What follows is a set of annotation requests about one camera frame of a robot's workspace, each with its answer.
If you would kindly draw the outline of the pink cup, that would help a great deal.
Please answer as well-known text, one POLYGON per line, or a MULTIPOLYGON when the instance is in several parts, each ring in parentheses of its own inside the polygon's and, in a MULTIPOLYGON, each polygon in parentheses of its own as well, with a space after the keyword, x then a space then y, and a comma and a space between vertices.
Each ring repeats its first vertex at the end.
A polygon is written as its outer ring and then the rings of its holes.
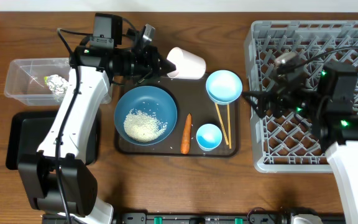
POLYGON ((172 79, 198 80, 206 72, 206 62, 203 58, 179 47, 169 51, 167 60, 176 66, 173 72, 167 73, 172 79))

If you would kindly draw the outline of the large light blue bowl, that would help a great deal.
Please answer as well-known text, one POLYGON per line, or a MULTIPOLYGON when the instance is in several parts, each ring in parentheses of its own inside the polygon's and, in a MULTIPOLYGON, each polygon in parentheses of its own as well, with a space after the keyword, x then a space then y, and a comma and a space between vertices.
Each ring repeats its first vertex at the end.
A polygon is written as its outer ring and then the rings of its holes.
POLYGON ((209 98, 219 105, 236 101, 242 93, 241 79, 229 70, 218 70, 206 79, 206 92, 209 98))

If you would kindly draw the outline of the small light blue cup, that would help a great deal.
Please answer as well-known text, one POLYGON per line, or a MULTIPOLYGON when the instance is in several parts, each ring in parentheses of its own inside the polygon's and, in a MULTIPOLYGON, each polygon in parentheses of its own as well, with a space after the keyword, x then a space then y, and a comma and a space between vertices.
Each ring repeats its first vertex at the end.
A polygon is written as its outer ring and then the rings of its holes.
POLYGON ((214 124, 204 124, 196 132, 196 141, 203 151, 212 151, 222 142, 223 134, 214 124))

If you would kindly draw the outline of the aluminium foil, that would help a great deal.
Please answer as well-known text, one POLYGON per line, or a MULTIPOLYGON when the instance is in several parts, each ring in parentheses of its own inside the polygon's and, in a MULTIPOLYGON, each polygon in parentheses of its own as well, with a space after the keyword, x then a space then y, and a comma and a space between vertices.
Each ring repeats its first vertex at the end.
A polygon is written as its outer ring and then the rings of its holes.
POLYGON ((68 81, 59 75, 44 77, 44 82, 54 95, 63 95, 68 88, 68 81))

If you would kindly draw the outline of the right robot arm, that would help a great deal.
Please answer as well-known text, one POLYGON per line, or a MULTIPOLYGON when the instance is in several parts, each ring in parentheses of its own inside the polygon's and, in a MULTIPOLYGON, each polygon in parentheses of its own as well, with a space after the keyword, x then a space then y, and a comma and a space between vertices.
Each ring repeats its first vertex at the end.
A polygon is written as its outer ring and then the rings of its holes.
POLYGON ((311 121, 309 128, 318 139, 336 179, 347 223, 358 223, 358 115, 353 111, 356 68, 331 60, 323 64, 316 90, 305 87, 304 66, 328 57, 329 52, 302 62, 296 52, 275 60, 266 91, 244 91, 242 97, 258 117, 268 111, 275 118, 287 111, 311 121))

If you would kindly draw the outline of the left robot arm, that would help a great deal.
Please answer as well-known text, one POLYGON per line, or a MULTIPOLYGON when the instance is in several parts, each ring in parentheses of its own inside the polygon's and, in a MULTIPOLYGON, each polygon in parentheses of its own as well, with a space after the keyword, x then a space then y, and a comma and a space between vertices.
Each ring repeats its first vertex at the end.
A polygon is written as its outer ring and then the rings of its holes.
POLYGON ((138 83, 175 70, 152 45, 155 28, 122 28, 126 18, 97 13, 93 32, 69 51, 68 87, 54 122, 17 168, 30 206, 56 214, 63 223, 111 223, 114 209, 97 196, 98 183, 86 166, 91 128, 114 77, 138 83))

